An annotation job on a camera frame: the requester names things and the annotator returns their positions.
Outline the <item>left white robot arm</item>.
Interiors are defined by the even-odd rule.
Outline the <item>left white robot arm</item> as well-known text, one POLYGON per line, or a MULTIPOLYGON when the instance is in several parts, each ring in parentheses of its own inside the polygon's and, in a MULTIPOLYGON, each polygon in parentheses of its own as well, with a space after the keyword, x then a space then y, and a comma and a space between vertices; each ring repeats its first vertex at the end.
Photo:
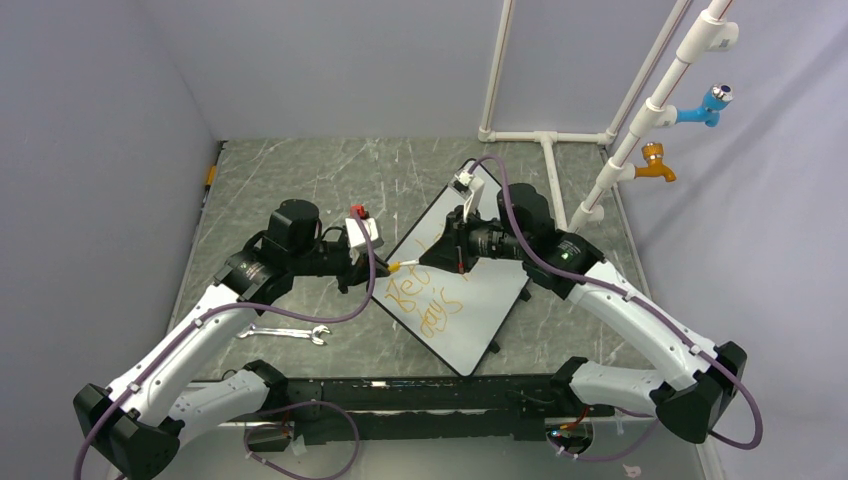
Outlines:
POLYGON ((387 275, 376 254, 378 224, 364 207, 353 206, 338 233, 326 239, 315 204, 282 202, 144 358, 108 385, 88 384, 77 393, 73 407, 84 440, 74 475, 96 450, 123 478, 152 479, 185 444, 221 423, 244 415, 272 420, 293 409, 288 378, 262 360, 205 388, 190 391, 189 385, 233 338, 274 312, 296 278, 332 277, 347 292, 359 284, 373 288, 387 275))

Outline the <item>white whiteboard black frame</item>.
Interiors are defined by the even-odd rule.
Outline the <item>white whiteboard black frame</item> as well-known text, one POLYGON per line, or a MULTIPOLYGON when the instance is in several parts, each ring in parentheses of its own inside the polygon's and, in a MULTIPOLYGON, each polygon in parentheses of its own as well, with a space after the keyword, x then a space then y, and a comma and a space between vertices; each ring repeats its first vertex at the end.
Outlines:
MULTIPOLYGON (((499 180, 482 165, 474 173, 486 185, 479 213, 485 220, 499 218, 499 180)), ((405 229, 387 262, 418 259, 444 231, 446 215, 463 202, 450 187, 442 187, 405 229)), ((372 299, 453 372, 469 376, 528 280, 520 261, 513 260, 481 259, 462 276, 421 265, 404 266, 378 279, 372 299)))

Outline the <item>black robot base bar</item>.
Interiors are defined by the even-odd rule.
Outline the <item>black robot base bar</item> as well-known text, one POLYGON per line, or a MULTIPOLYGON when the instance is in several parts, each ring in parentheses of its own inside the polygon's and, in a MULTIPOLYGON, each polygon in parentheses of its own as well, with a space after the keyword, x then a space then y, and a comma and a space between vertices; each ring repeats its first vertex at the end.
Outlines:
POLYGON ((288 393, 247 421, 288 420, 307 445, 351 440, 508 437, 543 441, 552 428, 609 418, 579 406, 544 374, 474 377, 292 378, 288 393))

